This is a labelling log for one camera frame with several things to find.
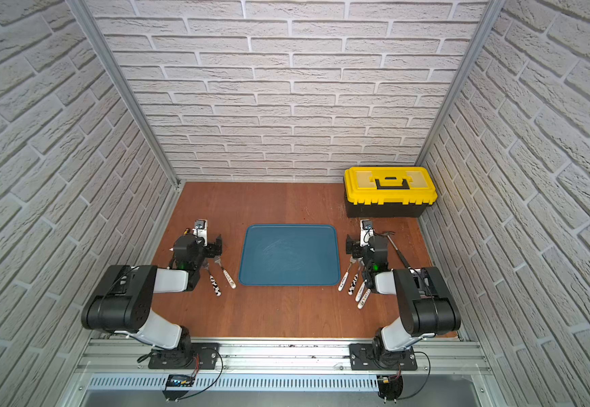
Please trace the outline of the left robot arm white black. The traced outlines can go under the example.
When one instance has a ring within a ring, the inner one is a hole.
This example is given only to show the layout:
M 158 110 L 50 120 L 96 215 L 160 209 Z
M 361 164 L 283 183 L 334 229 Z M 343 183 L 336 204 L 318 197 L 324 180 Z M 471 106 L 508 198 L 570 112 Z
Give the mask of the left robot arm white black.
M 93 289 L 81 314 L 87 330 L 122 334 L 161 350 L 186 351 L 190 334 L 152 309 L 158 293 L 193 291 L 207 259 L 222 254 L 222 237 L 209 242 L 204 235 L 186 233 L 172 248 L 167 268 L 109 266 Z

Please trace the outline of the fork cartoon text handle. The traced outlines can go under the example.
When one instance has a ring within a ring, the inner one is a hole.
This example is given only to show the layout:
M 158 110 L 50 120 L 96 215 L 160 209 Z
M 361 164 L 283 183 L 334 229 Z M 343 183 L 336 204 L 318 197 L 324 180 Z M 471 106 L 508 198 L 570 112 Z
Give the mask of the fork cartoon text handle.
M 229 271 L 227 271 L 227 269 L 225 268 L 225 266 L 222 263 L 222 260 L 220 258 L 220 256 L 216 256 L 215 257 L 215 264 L 217 264 L 219 266 L 219 268 L 221 269 L 225 280 L 228 282 L 229 286 L 232 289 L 236 289 L 237 288 L 237 284 L 235 283 L 235 281 L 233 280 L 232 276 L 230 275 Z

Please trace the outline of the fork cow pattern handle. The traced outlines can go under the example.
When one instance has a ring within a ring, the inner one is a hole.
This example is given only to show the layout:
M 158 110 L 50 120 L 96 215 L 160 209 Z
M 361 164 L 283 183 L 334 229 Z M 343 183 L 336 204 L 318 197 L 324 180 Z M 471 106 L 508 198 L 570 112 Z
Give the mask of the fork cow pattern handle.
M 221 290 L 220 290 L 220 286 L 218 285 L 215 277 L 213 276 L 212 272 L 210 271 L 210 266 L 209 266 L 208 261 L 205 261 L 203 263 L 203 269 L 205 269 L 205 271 L 208 273 L 208 278 L 209 278 L 210 283 L 212 285 L 213 291 L 215 292 L 215 296 L 220 297 L 222 295 Z

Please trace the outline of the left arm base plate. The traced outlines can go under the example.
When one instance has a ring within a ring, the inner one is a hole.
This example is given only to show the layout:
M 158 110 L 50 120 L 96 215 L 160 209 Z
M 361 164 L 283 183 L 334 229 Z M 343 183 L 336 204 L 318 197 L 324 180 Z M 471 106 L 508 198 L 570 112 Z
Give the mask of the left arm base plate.
M 184 349 L 154 350 L 148 368 L 155 370 L 213 370 L 219 364 L 220 343 L 194 343 Z

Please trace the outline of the fork plain white handle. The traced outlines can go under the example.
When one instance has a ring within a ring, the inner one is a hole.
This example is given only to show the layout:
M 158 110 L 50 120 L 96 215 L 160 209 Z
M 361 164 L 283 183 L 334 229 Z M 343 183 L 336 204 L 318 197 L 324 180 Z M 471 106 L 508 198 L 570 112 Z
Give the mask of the fork plain white handle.
M 356 259 L 354 259 L 354 258 L 350 259 L 349 266 L 348 266 L 347 270 L 345 271 L 344 275 L 342 276 L 342 279 L 340 280 L 340 284 L 338 285 L 337 290 L 339 292 L 341 292 L 343 290 L 343 288 L 345 288 L 350 271 L 352 270 L 352 268 L 354 267 L 356 262 L 357 262 Z

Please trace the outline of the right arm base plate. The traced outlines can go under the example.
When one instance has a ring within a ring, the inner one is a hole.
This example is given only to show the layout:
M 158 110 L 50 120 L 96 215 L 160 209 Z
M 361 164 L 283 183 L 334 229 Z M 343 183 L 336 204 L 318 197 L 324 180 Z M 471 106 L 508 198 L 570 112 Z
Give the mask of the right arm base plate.
M 390 352 L 374 344 L 349 344 L 349 361 L 353 371 L 416 371 L 413 349 Z

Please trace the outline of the spoon cow pattern handle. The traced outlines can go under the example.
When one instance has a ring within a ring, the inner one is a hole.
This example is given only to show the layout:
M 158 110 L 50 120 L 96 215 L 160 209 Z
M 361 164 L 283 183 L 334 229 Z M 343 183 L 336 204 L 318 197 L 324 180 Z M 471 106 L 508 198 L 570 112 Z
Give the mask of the spoon cow pattern handle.
M 358 280 L 359 280 L 361 269 L 362 269 L 362 266 L 361 265 L 357 265 L 356 272 L 353 274 L 353 278 L 352 278 L 351 284 L 349 286 L 349 289 L 347 290 L 347 293 L 350 296 L 354 295 L 354 292 L 355 292 L 355 290 L 357 288 L 357 284 L 358 284 Z

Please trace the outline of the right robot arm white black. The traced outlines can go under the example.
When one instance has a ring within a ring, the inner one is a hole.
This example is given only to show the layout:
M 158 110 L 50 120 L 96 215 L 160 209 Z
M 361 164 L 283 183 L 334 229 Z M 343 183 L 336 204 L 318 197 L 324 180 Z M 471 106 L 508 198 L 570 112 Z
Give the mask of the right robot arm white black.
M 374 336 L 376 357 L 402 354 L 423 339 L 459 330 L 461 315 L 440 271 L 413 268 L 389 233 L 347 237 L 346 253 L 363 265 L 359 308 L 371 294 L 396 297 L 398 317 Z

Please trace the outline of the spoon plain white handle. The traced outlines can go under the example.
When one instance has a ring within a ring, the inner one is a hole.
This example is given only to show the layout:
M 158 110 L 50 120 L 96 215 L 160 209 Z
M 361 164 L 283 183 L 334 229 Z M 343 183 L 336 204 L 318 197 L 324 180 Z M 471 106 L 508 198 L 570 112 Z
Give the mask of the spoon plain white handle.
M 364 295 L 361 297 L 361 299 L 359 300 L 359 303 L 358 303 L 359 310 L 362 310 L 362 308 L 364 308 L 364 305 L 366 304 L 367 300 L 369 299 L 370 294 L 371 294 L 371 290 L 368 289 L 364 293 Z

